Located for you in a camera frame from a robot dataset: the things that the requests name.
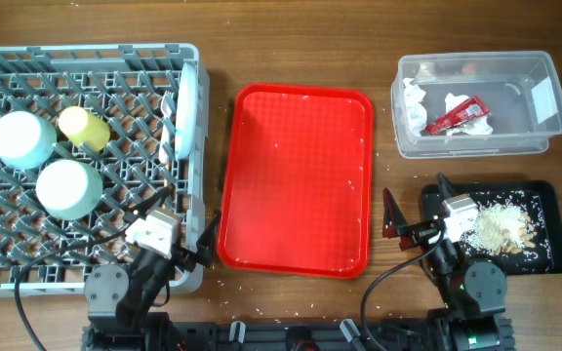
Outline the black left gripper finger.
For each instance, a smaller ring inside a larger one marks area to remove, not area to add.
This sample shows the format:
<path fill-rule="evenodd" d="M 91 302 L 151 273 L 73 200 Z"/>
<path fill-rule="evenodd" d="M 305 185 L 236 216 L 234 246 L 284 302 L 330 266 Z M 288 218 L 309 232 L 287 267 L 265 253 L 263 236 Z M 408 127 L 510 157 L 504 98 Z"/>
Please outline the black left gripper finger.
<path fill-rule="evenodd" d="M 150 198 L 128 208 L 123 215 L 124 219 L 139 219 L 146 216 L 157 206 L 161 206 L 166 198 L 170 195 L 168 187 L 162 187 L 155 192 Z"/>
<path fill-rule="evenodd" d="M 216 253 L 216 237 L 221 221 L 221 212 L 215 212 L 212 220 L 202 232 L 196 242 L 196 262 L 204 267 L 210 267 Z"/>

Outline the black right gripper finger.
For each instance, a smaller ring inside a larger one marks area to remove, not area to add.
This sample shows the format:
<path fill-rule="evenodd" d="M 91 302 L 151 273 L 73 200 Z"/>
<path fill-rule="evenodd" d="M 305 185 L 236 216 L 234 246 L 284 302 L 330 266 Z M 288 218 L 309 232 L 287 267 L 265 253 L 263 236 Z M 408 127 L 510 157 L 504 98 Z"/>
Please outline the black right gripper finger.
<path fill-rule="evenodd" d="M 457 191 L 453 188 L 452 183 L 443 173 L 437 175 L 437 187 L 443 200 L 447 200 L 457 196 Z"/>
<path fill-rule="evenodd" d="M 400 236 L 400 232 L 408 226 L 408 222 L 388 188 L 383 190 L 382 196 L 384 206 L 382 236 L 393 239 Z"/>

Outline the rice and nut scraps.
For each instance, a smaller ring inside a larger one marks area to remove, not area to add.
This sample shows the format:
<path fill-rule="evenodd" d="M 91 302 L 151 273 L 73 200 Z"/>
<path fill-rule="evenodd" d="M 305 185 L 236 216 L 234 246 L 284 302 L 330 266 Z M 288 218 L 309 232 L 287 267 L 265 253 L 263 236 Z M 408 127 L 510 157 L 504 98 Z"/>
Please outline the rice and nut scraps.
<path fill-rule="evenodd" d="M 528 213 L 517 205 L 482 208 L 462 242 L 482 254 L 521 254 L 534 249 L 537 231 Z"/>

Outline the wooden chopstick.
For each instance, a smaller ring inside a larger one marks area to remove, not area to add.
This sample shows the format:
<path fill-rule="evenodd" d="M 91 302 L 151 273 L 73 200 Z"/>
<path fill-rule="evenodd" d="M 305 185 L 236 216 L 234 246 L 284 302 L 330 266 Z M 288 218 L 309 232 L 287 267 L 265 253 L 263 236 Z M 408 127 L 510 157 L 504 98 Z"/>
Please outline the wooden chopstick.
<path fill-rule="evenodd" d="M 165 172 L 164 172 L 164 174 L 163 174 L 163 177 L 164 177 L 164 187 L 169 190 L 169 193 L 170 193 L 170 188 L 171 188 L 171 182 L 170 182 L 171 171 L 170 171 L 170 169 L 171 169 L 171 164 L 165 163 L 165 164 L 164 164 L 164 170 L 165 170 Z"/>

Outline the light green food bowl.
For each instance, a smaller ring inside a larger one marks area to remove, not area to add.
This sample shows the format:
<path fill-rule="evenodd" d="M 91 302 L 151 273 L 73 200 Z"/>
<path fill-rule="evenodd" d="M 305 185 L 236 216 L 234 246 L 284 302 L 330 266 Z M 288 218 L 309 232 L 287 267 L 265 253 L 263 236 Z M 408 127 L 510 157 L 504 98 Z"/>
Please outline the light green food bowl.
<path fill-rule="evenodd" d="M 36 182 L 36 194 L 47 213 L 63 220 L 88 215 L 99 204 L 100 174 L 88 164 L 58 160 L 47 166 Z"/>

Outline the red snack wrapper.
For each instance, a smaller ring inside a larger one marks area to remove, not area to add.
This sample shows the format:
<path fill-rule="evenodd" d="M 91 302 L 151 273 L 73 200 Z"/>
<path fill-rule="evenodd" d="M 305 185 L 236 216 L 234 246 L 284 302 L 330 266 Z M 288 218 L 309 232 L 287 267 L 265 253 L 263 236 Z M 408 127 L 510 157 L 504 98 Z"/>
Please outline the red snack wrapper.
<path fill-rule="evenodd" d="M 442 131 L 452 129 L 471 120 L 486 117 L 489 114 L 490 110 L 485 103 L 478 96 L 473 96 L 455 106 L 435 122 L 428 124 L 425 130 L 434 136 Z"/>

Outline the white round plate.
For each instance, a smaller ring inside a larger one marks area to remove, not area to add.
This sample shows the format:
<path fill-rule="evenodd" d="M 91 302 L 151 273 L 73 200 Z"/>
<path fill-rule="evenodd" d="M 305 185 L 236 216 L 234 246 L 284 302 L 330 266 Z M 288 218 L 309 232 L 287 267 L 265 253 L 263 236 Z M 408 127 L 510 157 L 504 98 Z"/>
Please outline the white round plate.
<path fill-rule="evenodd" d="M 197 103 L 197 72 L 192 65 L 185 63 L 181 71 L 176 111 L 175 151 L 179 160 L 189 156 L 194 144 Z"/>

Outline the yellow plastic cup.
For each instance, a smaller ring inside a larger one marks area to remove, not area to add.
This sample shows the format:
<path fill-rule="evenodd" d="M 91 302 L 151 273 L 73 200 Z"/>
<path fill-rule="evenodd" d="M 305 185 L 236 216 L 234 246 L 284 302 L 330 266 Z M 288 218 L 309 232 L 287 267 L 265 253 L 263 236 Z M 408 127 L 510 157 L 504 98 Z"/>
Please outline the yellow plastic cup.
<path fill-rule="evenodd" d="M 58 119 L 61 132 L 76 146 L 85 143 L 101 151 L 110 139 L 108 125 L 99 117 L 79 106 L 64 109 Z"/>

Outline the white plastic fork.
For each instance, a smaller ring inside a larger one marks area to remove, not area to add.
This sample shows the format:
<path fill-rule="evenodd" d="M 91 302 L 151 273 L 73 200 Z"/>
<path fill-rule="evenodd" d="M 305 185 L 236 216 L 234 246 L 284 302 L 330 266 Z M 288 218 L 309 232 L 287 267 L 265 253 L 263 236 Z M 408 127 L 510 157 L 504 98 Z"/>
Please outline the white plastic fork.
<path fill-rule="evenodd" d="M 168 128 L 168 124 L 173 115 L 173 109 L 171 108 L 172 103 L 174 103 L 174 94 L 166 92 L 160 101 L 160 112 L 162 113 L 163 126 L 158 151 L 158 159 L 165 166 L 169 164 L 173 154 L 172 146 L 170 144 L 171 135 Z"/>

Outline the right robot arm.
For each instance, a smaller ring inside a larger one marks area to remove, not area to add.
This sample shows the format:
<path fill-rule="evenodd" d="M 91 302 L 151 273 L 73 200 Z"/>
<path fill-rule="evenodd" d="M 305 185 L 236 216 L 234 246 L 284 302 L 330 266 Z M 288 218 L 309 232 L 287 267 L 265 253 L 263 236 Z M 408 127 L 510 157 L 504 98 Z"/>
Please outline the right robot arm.
<path fill-rule="evenodd" d="M 513 350 L 512 322 L 505 311 L 506 274 L 487 256 L 469 257 L 449 233 L 471 225 L 478 205 L 458 194 L 438 175 L 442 202 L 438 214 L 417 224 L 407 222 L 393 195 L 383 192 L 382 236 L 398 238 L 400 249 L 420 248 L 413 258 L 437 288 L 444 306 L 423 319 L 384 320 L 375 341 L 387 350 Z"/>

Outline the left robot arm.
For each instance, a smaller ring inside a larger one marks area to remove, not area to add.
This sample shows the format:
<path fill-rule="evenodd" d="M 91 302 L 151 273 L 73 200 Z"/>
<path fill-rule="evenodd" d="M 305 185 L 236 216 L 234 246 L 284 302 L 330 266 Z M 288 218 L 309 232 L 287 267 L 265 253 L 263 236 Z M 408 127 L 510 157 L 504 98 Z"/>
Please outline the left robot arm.
<path fill-rule="evenodd" d="M 90 325 L 83 330 L 83 350 L 185 350 L 187 344 L 165 312 L 153 312 L 155 298 L 170 289 L 175 271 L 192 272 L 212 263 L 213 236 L 221 214 L 215 213 L 192 251 L 181 245 L 181 220 L 161 205 L 170 194 L 161 188 L 128 208 L 123 220 L 127 241 L 140 247 L 127 265 L 102 265 L 86 280 Z"/>

